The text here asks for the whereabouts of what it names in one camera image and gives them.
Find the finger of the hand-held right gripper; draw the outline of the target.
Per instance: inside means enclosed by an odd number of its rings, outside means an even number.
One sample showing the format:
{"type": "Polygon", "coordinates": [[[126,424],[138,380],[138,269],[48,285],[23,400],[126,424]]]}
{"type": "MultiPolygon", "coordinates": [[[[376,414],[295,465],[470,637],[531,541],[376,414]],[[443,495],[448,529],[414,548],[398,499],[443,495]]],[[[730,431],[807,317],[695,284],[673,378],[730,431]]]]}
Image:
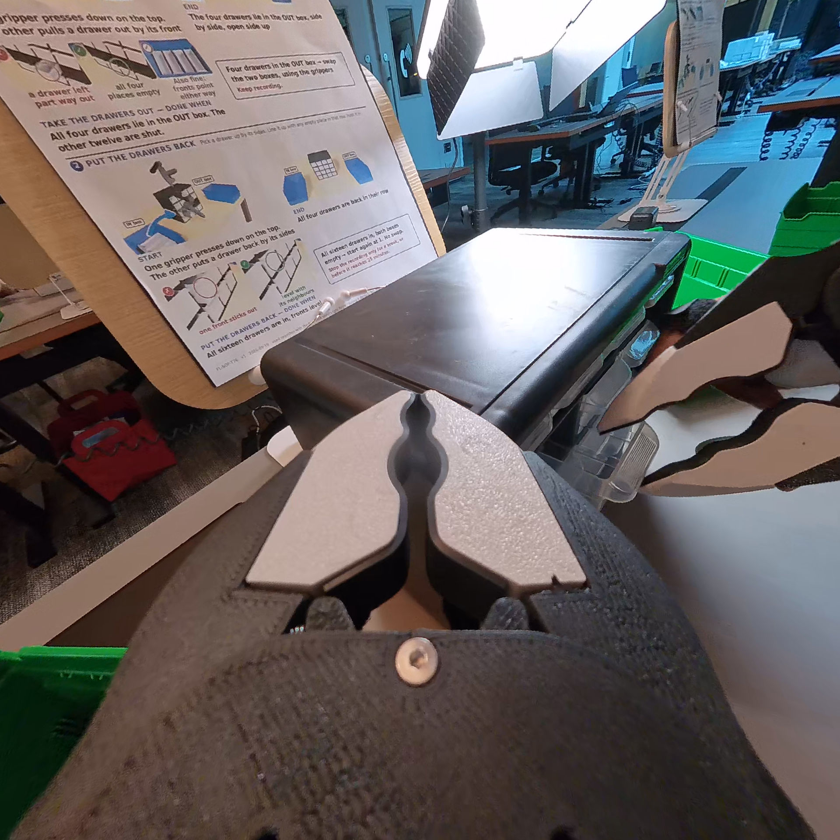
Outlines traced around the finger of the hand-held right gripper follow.
{"type": "Polygon", "coordinates": [[[646,476],[640,492],[708,497],[780,488],[839,456],[839,407],[786,398],[739,435],[706,442],[689,458],[646,476]]]}
{"type": "Polygon", "coordinates": [[[663,406],[682,402],[703,385],[771,370],[782,362],[793,328],[777,301],[742,314],[731,301],[716,301],[613,399],[599,430],[633,425],[663,406]]]}

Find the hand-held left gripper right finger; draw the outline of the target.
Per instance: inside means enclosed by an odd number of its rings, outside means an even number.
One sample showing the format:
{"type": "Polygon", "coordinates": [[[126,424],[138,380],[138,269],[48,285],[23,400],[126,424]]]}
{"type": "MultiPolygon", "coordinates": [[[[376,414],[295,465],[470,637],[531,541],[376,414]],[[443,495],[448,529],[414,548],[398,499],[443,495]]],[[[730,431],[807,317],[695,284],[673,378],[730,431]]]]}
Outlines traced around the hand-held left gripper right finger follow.
{"type": "Polygon", "coordinates": [[[439,466],[427,498],[427,574],[456,623],[481,624],[501,597],[585,588],[581,562],[520,447],[440,393],[420,400],[439,466]]]}

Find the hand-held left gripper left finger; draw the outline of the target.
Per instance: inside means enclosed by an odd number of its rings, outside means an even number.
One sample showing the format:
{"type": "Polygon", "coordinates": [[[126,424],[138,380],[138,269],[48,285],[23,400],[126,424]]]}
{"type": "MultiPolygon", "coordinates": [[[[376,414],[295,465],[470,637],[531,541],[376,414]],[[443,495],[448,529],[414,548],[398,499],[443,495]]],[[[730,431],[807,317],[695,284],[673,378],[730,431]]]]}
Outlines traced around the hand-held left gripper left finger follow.
{"type": "Polygon", "coordinates": [[[408,500],[400,452],[416,394],[399,392],[334,429],[309,454],[245,582],[338,598],[355,625],[405,584],[408,500]]]}

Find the green plastic bin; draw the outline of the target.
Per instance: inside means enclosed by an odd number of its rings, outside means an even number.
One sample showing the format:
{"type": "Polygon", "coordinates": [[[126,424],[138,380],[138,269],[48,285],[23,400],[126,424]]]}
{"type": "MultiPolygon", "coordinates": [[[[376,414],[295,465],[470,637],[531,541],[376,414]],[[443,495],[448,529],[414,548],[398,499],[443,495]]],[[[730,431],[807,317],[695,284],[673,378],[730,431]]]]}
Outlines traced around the green plastic bin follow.
{"type": "Polygon", "coordinates": [[[125,653],[51,646],[1,652],[1,838],[67,761],[125,653]]]}
{"type": "MultiPolygon", "coordinates": [[[[723,245],[690,235],[691,249],[676,292],[676,307],[654,319],[659,336],[648,352],[644,367],[674,346],[716,303],[759,267],[766,255],[723,245]]],[[[709,383],[720,392],[760,410],[768,410],[782,402],[777,387],[762,375],[747,378],[731,377],[709,383]]]]}

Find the set of clear drawers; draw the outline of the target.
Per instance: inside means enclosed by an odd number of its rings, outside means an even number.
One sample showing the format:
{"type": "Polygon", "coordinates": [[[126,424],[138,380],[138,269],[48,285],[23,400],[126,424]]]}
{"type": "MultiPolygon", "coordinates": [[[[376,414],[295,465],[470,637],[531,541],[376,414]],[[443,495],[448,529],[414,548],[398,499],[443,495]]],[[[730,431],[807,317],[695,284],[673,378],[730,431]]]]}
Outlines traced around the set of clear drawers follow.
{"type": "Polygon", "coordinates": [[[547,430],[532,450],[558,460],[572,454],[600,456],[620,448],[614,434],[599,431],[607,408],[632,380],[659,337],[652,320],[637,318],[595,358],[571,389],[549,411],[547,430]]]}

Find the clear plastic drawer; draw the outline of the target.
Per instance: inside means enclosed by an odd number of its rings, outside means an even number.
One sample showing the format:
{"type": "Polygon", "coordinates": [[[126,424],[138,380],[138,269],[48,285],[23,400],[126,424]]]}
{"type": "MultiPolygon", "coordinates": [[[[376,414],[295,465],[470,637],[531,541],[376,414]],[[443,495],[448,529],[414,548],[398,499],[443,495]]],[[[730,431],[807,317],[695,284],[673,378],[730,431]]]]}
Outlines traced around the clear plastic drawer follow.
{"type": "Polygon", "coordinates": [[[579,470],[576,489],[601,509],[606,502],[635,498],[659,448],[655,430],[646,422],[601,434],[586,431],[574,451],[579,470]]]}

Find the black drawer cabinet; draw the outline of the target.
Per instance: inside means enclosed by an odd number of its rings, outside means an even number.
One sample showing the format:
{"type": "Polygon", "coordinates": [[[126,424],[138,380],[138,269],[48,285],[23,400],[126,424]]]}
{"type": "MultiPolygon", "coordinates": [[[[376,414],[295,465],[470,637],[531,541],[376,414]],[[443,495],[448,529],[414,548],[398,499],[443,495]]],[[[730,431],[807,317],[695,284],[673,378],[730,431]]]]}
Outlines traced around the black drawer cabinet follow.
{"type": "MultiPolygon", "coordinates": [[[[628,324],[670,312],[689,255],[681,233],[495,229],[270,349],[260,371],[304,448],[399,390],[434,390],[534,451],[628,324]]],[[[574,454],[537,453],[576,489],[574,454]]]]}

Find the light desk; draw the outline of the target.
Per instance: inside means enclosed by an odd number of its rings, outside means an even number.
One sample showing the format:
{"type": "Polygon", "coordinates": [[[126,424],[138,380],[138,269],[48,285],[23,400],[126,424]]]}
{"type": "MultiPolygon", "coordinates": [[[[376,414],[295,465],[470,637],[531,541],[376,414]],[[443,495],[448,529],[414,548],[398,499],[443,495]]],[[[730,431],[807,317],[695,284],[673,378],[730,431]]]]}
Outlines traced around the light desk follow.
{"type": "MultiPolygon", "coordinates": [[[[125,646],[214,521],[291,460],[258,454],[2,623],[2,650],[125,646]]],[[[742,728],[818,838],[838,838],[838,484],[603,509],[679,601],[742,728]]]]}

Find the background office desk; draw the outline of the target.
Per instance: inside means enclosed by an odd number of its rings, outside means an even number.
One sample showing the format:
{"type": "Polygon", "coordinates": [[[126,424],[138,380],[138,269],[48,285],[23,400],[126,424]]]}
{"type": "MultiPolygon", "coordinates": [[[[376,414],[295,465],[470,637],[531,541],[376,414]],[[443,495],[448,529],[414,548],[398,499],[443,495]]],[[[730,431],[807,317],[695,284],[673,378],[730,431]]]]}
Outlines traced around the background office desk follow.
{"type": "Polygon", "coordinates": [[[512,209],[518,211],[520,222],[527,222],[534,207],[547,208],[555,216],[558,209],[606,205],[606,201],[598,201],[592,196],[597,151],[610,134],[624,130],[626,141],[620,176],[632,176],[641,139],[660,123],[663,102],[661,93],[630,97],[613,110],[586,113],[579,121],[555,119],[489,137],[486,141],[488,183],[503,187],[507,194],[518,193],[517,198],[502,205],[491,220],[498,220],[512,209]],[[541,196],[546,185],[557,185],[563,179],[570,181],[573,191],[559,203],[546,203],[538,196],[532,196],[533,187],[539,187],[541,196]]]}

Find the stack of green bins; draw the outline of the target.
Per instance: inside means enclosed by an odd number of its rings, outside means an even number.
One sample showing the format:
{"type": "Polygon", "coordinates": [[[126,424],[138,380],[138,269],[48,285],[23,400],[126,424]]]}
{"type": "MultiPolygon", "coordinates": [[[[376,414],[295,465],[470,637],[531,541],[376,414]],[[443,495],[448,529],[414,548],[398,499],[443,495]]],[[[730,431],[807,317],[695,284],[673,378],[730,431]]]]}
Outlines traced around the stack of green bins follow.
{"type": "Polygon", "coordinates": [[[771,257],[802,256],[839,240],[839,182],[804,184],[784,206],[773,234],[771,257]]]}

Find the red tote bag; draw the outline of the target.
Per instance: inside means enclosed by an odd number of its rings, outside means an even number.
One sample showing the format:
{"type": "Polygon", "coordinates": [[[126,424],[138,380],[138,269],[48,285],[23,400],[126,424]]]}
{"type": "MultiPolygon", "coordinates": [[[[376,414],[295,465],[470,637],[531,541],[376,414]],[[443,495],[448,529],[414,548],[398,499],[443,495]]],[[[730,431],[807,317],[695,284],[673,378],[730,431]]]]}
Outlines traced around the red tote bag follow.
{"type": "Polygon", "coordinates": [[[47,436],[59,463],[108,501],[177,465],[126,391],[86,390],[59,402],[47,436]]]}

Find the white instruction sheet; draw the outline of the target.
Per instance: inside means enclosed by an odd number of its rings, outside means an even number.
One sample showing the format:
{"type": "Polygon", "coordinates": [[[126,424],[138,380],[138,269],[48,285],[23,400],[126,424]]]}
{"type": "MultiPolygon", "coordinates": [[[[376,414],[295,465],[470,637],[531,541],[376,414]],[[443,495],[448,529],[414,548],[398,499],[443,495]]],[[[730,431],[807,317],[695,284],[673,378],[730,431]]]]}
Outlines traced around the white instruction sheet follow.
{"type": "Polygon", "coordinates": [[[678,1],[675,141],[680,152],[717,130],[723,1],[678,1]]]}
{"type": "Polygon", "coordinates": [[[2,99],[220,386],[436,259],[329,2],[2,2],[2,99]]]}

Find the wooden document stand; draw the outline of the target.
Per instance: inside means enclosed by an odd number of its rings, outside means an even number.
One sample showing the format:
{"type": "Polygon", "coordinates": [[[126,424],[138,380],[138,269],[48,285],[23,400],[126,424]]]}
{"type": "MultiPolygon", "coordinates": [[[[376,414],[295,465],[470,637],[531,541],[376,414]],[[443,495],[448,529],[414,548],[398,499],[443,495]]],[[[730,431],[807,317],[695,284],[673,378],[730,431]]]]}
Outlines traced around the wooden document stand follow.
{"type": "Polygon", "coordinates": [[[250,373],[211,383],[5,101],[1,131],[3,199],[159,392],[185,406],[219,410],[266,391],[250,373]]]}
{"type": "MultiPolygon", "coordinates": [[[[689,150],[683,152],[680,152],[676,145],[675,94],[676,66],[679,48],[676,21],[668,28],[665,38],[663,153],[649,183],[647,184],[647,189],[638,203],[643,205],[656,205],[658,207],[658,224],[684,223],[686,220],[692,218],[708,203],[707,199],[698,198],[681,200],[669,198],[669,191],[676,182],[677,175],[683,168],[688,153],[694,147],[702,143],[701,141],[689,150]]],[[[627,225],[627,220],[635,206],[621,214],[618,218],[619,221],[627,225]]]]}

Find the studio softbox light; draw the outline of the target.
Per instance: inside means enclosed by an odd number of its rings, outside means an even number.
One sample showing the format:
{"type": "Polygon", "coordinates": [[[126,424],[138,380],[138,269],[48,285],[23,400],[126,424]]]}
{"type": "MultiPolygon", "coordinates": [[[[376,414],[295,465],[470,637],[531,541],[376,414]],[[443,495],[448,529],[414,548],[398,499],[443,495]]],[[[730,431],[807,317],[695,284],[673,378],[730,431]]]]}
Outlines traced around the studio softbox light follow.
{"type": "Polygon", "coordinates": [[[552,108],[665,7],[665,1],[428,1],[416,48],[437,137],[485,138],[544,116],[534,60],[550,54],[552,108]]]}

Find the wooden side table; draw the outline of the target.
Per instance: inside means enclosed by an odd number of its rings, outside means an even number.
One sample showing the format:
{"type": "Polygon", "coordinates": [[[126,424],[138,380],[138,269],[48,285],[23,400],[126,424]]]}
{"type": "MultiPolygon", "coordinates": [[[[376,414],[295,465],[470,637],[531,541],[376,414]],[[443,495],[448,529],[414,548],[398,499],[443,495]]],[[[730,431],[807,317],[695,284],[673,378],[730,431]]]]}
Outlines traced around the wooden side table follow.
{"type": "Polygon", "coordinates": [[[2,297],[1,310],[2,361],[101,322],[79,290],[59,272],[41,286],[2,297]]]}

